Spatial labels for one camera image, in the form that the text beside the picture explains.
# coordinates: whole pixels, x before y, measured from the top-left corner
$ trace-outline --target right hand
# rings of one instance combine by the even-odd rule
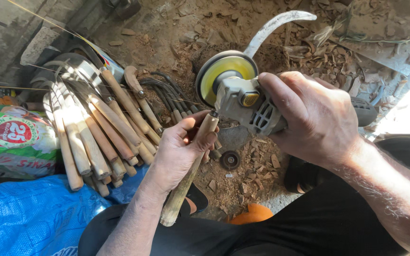
[[[261,73],[259,83],[288,122],[270,135],[282,151],[333,170],[363,143],[347,92],[299,72]]]

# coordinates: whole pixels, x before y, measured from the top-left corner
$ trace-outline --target fingernail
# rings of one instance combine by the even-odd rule
[[[264,72],[264,73],[260,73],[260,74],[259,74],[259,79],[262,79],[266,74],[267,74],[267,73],[265,73],[265,72]]]

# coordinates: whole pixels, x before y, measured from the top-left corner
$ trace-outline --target orange object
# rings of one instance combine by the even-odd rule
[[[265,206],[258,204],[248,204],[248,212],[242,213],[231,221],[230,224],[242,225],[253,222],[264,221],[273,217],[271,210]]]

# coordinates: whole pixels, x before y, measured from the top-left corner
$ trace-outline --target grinding wheel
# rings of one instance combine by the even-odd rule
[[[196,79],[199,99],[214,108],[218,86],[229,77],[250,80],[258,76],[257,65],[246,54],[237,50],[226,50],[214,55],[200,69]]]

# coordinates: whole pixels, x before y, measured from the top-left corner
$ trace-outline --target wooden handle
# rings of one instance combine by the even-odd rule
[[[112,178],[115,180],[121,180],[126,173],[126,168],[124,167],[121,158],[118,157],[117,160],[112,163],[112,167]]]
[[[150,127],[149,133],[147,135],[153,140],[153,142],[159,146],[159,142],[161,141],[161,137]]]
[[[134,157],[133,159],[128,160],[128,163],[129,163],[129,165],[134,166],[134,165],[139,163],[139,159]]]
[[[85,122],[87,123],[89,130],[93,134],[94,139],[99,144],[99,147],[102,149],[107,159],[110,162],[117,160],[117,152],[115,151],[115,149],[113,149],[112,145],[108,141],[105,134],[102,132],[99,125],[88,114],[84,114],[83,118],[85,119]]]
[[[122,164],[126,168],[126,173],[129,177],[134,177],[137,174],[136,169],[133,166],[130,166],[127,161],[123,161]]]
[[[94,107],[94,105],[91,102],[88,104],[88,107],[93,113],[98,123],[101,125],[102,129],[105,131],[107,136],[113,142],[113,144],[115,145],[115,148],[117,148],[121,156],[124,159],[128,159],[128,160],[134,158],[134,153],[131,151],[128,145],[124,142],[122,137],[120,137],[118,133],[113,129],[113,127],[107,121],[107,119],[105,119],[105,117],[102,116],[101,113],[99,113],[99,111]]]
[[[132,100],[132,103],[134,104],[134,106],[136,108],[140,108],[140,105],[137,102],[137,98],[134,96],[134,94],[131,91],[126,90],[126,89],[123,89],[123,91],[126,94],[126,96],[128,96]]]
[[[183,119],[183,117],[179,113],[178,109],[174,110],[174,116],[175,116],[175,120],[177,121],[177,123],[179,123]]]
[[[128,119],[126,119],[123,112],[119,108],[118,103],[116,101],[110,101],[109,103],[111,103],[110,105],[112,106],[112,109],[115,110],[116,114],[123,121],[125,121],[126,125],[129,127],[129,129],[131,129],[134,133],[136,133],[135,130],[133,129],[133,127],[131,126],[131,124],[129,123]],[[139,146],[137,146],[137,150],[139,151],[139,155],[145,160],[145,162],[148,165],[150,165],[153,162],[154,157],[151,154],[151,152],[146,148],[146,145],[144,143],[141,143]]]
[[[122,180],[114,180],[113,177],[112,177],[112,184],[115,188],[121,187]]]
[[[199,131],[197,131],[195,138],[204,137],[208,133],[213,132],[216,129],[216,125],[218,125],[218,121],[218,118],[215,118],[210,114],[207,114],[207,116],[202,122],[202,125],[199,128]],[[160,223],[162,225],[170,227],[175,223],[175,220],[179,213],[179,209],[183,204],[183,200],[185,199],[185,196],[188,193],[189,187],[191,186],[194,177],[196,176],[196,172],[199,168],[200,162],[202,161],[203,155],[204,152],[196,158],[188,173],[179,182],[178,186],[170,193],[167,202],[162,208],[160,220]]]
[[[94,185],[96,186],[96,188],[98,189],[99,194],[102,197],[106,197],[110,194],[106,184],[102,183],[102,181],[97,179],[94,175],[91,176],[91,178],[93,179]]]
[[[134,119],[135,123],[140,127],[140,129],[144,133],[147,133],[149,125],[143,119],[142,115],[137,111],[130,97],[126,96],[118,82],[113,77],[112,73],[109,70],[104,70],[101,73],[107,83],[112,87],[113,92],[118,98],[118,101],[123,105],[126,111],[129,112],[129,115],[131,115],[132,119]]]
[[[132,128],[135,130],[135,133],[137,133],[137,135],[139,136],[139,138],[142,140],[142,143],[148,148],[148,150],[150,151],[150,153],[152,155],[156,154],[156,148],[151,144],[150,140],[148,140],[148,138],[145,136],[145,134],[142,133],[142,131],[140,130],[140,128],[134,123],[134,121],[132,120],[132,118],[124,113],[124,117],[126,118],[126,120],[128,120],[129,124],[132,126]]]
[[[104,103],[104,101],[102,101],[98,96],[92,93],[88,95],[88,98],[91,100],[94,106],[99,109],[101,114],[103,114],[107,118],[107,120],[109,120],[109,122],[113,124],[115,128],[117,128],[117,130],[125,139],[130,141],[136,147],[139,146],[140,143],[142,143],[137,134],[132,129],[130,129],[128,125],[107,104]]]
[[[173,123],[174,125],[176,125],[176,124],[179,123],[179,121],[176,120],[175,114],[174,114],[173,112],[170,113],[170,119],[172,119],[172,123]]]
[[[65,174],[67,175],[67,180],[69,181],[69,186],[72,191],[77,191],[83,187],[83,179],[78,173],[77,167],[74,163],[74,158],[72,156],[71,148],[69,147],[69,139],[65,133],[64,123],[61,116],[61,109],[57,108],[53,111],[53,116],[55,118],[56,131],[60,139],[61,145],[61,155],[63,157]]]
[[[158,119],[156,118],[153,111],[149,107],[148,102],[145,99],[139,99],[139,98],[137,98],[137,102],[139,102],[140,107],[145,112],[145,115],[147,116],[150,123],[153,125],[153,128],[155,130],[162,129],[162,125],[159,123]]]
[[[122,113],[121,108],[118,105],[118,102],[115,100],[109,101],[107,102],[107,105],[126,123],[126,125],[128,125],[133,131],[134,129],[131,127],[131,125],[128,123],[128,120],[126,120],[126,117],[124,116],[124,114]],[[126,140],[126,144],[129,146],[129,148],[132,150],[132,152],[134,153],[134,155],[138,155],[139,154],[139,149],[132,144],[130,141]]]
[[[137,80],[138,70],[134,66],[127,66],[124,69],[124,79],[126,83],[132,88],[133,92],[139,93],[143,91],[143,88],[140,86],[139,81]]]
[[[107,176],[107,177],[101,179],[101,181],[102,181],[102,183],[104,183],[104,184],[107,185],[107,184],[109,184],[110,182],[112,182],[112,178],[111,178],[110,176]]]
[[[88,161],[88,156],[85,150],[85,146],[82,142],[82,137],[78,131],[78,127],[75,124],[75,116],[73,113],[68,111],[67,105],[64,101],[64,97],[61,94],[58,86],[54,85],[52,87],[54,97],[52,97],[52,102],[55,108],[61,107],[63,114],[62,119],[64,121],[64,126],[67,131],[67,137],[69,138],[69,143],[74,156],[75,165],[77,170],[81,175],[88,174],[91,172],[91,166]]]

